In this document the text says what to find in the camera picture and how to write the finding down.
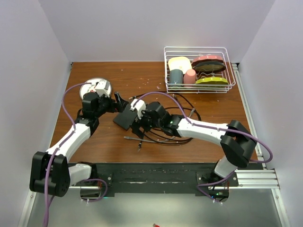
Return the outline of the black network switch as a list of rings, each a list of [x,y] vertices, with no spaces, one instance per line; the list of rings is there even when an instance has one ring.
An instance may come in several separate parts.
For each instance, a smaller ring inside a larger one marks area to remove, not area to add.
[[[132,111],[131,105],[128,104],[125,109],[113,119],[113,122],[127,131],[129,130],[136,118],[137,111]]]

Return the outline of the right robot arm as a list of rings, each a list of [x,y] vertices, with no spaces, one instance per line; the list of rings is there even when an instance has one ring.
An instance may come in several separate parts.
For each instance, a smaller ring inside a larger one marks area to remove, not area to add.
[[[211,181],[217,186],[223,185],[232,171],[248,166],[257,144],[237,120],[228,124],[197,121],[169,114],[159,102],[146,104],[137,99],[131,102],[130,111],[137,115],[133,128],[143,128],[144,131],[158,129],[168,136],[200,139],[221,146],[224,156],[211,173]]]

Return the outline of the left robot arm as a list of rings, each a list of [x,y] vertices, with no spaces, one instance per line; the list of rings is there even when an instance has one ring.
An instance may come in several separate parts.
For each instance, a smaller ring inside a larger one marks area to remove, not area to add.
[[[82,97],[82,108],[70,130],[45,152],[36,152],[32,158],[29,189],[33,192],[63,197],[69,186],[83,181],[94,185],[98,174],[94,164],[80,163],[69,166],[69,160],[99,126],[105,113],[121,113],[128,101],[118,92],[115,98],[97,92],[87,92]]]

